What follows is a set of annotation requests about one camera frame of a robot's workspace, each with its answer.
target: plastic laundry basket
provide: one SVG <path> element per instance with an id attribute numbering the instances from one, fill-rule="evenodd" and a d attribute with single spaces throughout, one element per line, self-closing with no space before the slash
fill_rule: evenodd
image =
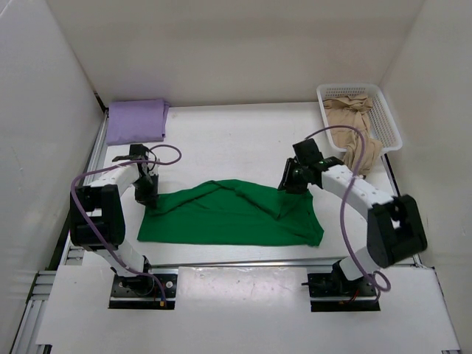
<path id="1" fill-rule="evenodd" d="M 325 127 L 329 126 L 329 124 L 326 117 L 325 107 L 323 106 L 323 100 L 346 94 L 350 96 L 367 94 L 373 101 L 373 107 L 369 111 L 371 125 L 370 132 L 373 138 L 382 142 L 383 149 L 381 150 L 381 154 L 385 154 L 388 151 L 400 150 L 403 146 L 397 125 L 393 120 L 389 107 L 378 86 L 370 83 L 335 83 L 318 86 L 316 93 L 318 94 L 319 107 L 322 110 L 323 123 Z M 326 134 L 333 149 L 337 151 L 346 151 L 345 148 L 334 145 L 330 131 L 326 131 Z"/>

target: purple cloth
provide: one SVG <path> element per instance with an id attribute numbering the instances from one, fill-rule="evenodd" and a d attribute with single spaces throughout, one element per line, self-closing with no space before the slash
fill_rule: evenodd
<path id="1" fill-rule="evenodd" d="M 162 142 L 169 103 L 164 100 L 125 101 L 110 104 L 107 145 Z"/>

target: green cloth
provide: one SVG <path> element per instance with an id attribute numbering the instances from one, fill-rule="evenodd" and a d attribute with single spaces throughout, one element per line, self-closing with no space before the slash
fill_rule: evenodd
<path id="1" fill-rule="evenodd" d="M 138 240 L 257 246 L 318 246 L 323 229 L 310 192 L 292 195 L 238 181 L 208 181 L 161 194 L 147 208 Z"/>

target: beige cloth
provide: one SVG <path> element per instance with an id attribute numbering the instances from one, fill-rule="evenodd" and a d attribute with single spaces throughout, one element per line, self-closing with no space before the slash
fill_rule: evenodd
<path id="1" fill-rule="evenodd" d="M 372 108 L 372 98 L 366 94 L 358 96 L 342 96 L 323 101 L 329 125 L 350 125 L 359 129 L 366 139 L 366 151 L 362 159 L 360 175 L 369 174 L 377 160 L 382 143 L 370 137 L 369 110 Z M 353 169 L 361 155 L 361 138 L 355 131 L 347 128 L 331 129 L 334 144 L 346 148 L 343 162 Z"/>

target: table surface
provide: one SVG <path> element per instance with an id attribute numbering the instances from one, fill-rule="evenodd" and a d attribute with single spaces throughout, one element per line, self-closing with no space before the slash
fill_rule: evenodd
<path id="1" fill-rule="evenodd" d="M 285 161 L 294 156 L 292 144 L 323 128 L 318 103 L 277 103 L 171 108 L 167 117 L 164 143 L 178 147 L 183 157 L 177 164 L 159 167 L 159 192 L 192 188 L 208 180 L 241 179 L 277 187 Z M 325 157 L 339 156 L 329 145 L 326 134 L 315 138 Z M 118 155 L 127 155 L 129 145 L 108 147 L 105 166 Z M 156 150 L 161 161 L 176 152 Z M 367 181 L 393 194 L 383 162 L 379 159 Z M 134 200 L 133 188 L 122 196 L 126 238 L 154 265 L 225 263 L 269 260 L 323 259 L 347 256 L 339 227 L 341 200 L 311 186 L 313 208 L 324 229 L 319 247 L 213 246 L 172 243 L 140 243 L 137 234 L 144 207 Z M 354 249 L 366 244 L 366 221 L 352 208 L 346 209 L 346 225 Z M 86 252 L 83 265 L 106 264 L 101 257 Z"/>
<path id="2" fill-rule="evenodd" d="M 385 271 L 380 312 L 311 313 L 304 268 L 180 268 L 176 309 L 107 309 L 109 267 L 58 269 L 38 344 L 55 353 L 441 353 L 459 346 L 434 270 Z"/>

